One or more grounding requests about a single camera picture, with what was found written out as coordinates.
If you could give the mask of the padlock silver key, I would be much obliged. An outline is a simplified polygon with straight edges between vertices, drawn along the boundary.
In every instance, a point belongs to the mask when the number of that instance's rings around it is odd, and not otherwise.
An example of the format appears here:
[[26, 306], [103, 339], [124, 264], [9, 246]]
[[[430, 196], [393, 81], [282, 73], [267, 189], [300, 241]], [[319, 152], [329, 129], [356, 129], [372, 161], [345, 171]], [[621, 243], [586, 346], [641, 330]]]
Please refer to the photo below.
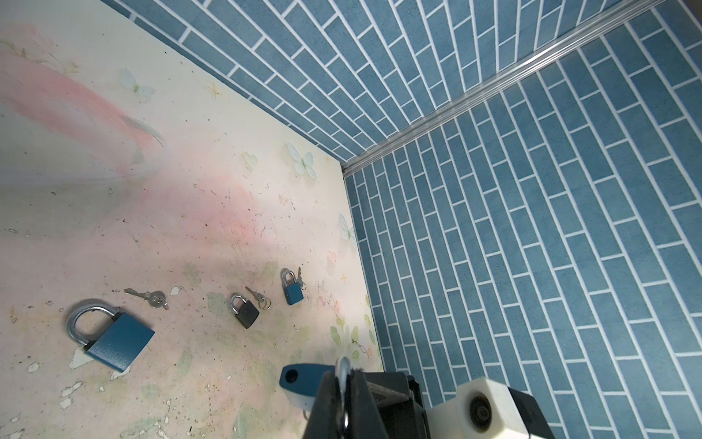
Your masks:
[[124, 292], [126, 294], [131, 294], [132, 296], [137, 296], [137, 297], [140, 297], [140, 298], [146, 300], [146, 302], [150, 305], [150, 307], [162, 308], [164, 310], [169, 309], [169, 306], [168, 306], [168, 303], [166, 300], [166, 295], [161, 291], [140, 293], [133, 288], [126, 288], [126, 289], [124, 289]]

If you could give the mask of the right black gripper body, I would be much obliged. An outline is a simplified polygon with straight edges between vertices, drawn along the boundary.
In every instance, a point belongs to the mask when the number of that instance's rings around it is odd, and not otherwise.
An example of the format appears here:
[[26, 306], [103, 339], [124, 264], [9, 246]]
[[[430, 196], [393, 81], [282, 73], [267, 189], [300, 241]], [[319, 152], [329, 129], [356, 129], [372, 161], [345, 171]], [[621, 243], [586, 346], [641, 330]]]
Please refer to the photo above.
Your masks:
[[386, 372], [380, 385], [369, 384], [389, 438], [430, 438], [420, 384], [403, 372]]

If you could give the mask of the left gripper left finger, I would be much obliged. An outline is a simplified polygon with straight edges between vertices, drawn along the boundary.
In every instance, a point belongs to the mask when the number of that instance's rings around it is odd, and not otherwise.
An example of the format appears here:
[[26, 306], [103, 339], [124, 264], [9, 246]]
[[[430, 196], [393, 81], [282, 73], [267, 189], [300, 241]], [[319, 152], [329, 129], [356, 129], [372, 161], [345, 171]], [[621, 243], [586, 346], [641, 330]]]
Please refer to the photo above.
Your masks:
[[341, 391], [332, 371], [322, 378], [303, 439], [338, 439], [342, 408]]

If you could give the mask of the blue padlock with key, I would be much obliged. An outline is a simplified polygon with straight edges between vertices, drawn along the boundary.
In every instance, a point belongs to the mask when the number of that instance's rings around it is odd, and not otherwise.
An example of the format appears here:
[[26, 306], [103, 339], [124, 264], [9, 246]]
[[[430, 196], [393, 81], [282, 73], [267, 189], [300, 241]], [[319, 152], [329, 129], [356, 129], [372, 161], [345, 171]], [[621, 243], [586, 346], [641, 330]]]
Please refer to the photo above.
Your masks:
[[318, 363], [291, 364], [283, 367], [279, 385], [294, 407], [311, 413], [323, 376], [327, 372], [333, 373], [341, 404], [345, 404], [347, 381], [351, 371], [351, 361], [347, 357], [341, 357], [335, 366]]

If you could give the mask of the black padlock with keys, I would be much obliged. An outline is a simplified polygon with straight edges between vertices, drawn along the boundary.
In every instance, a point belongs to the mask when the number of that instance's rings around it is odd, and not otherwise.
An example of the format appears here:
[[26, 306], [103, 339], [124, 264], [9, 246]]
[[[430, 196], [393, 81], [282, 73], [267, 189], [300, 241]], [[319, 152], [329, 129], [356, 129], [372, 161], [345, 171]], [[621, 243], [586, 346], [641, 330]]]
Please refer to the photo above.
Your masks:
[[232, 294], [229, 304], [231, 312], [245, 329], [249, 329], [260, 315], [256, 306], [241, 294]]

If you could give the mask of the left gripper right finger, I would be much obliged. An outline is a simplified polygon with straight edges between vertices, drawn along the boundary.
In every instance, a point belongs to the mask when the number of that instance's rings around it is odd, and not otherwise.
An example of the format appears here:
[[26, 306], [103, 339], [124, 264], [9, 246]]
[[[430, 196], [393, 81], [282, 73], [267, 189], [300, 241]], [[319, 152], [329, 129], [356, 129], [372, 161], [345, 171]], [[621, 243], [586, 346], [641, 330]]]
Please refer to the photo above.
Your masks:
[[353, 369], [347, 380], [348, 438], [389, 438], [369, 384], [380, 385], [385, 372]]

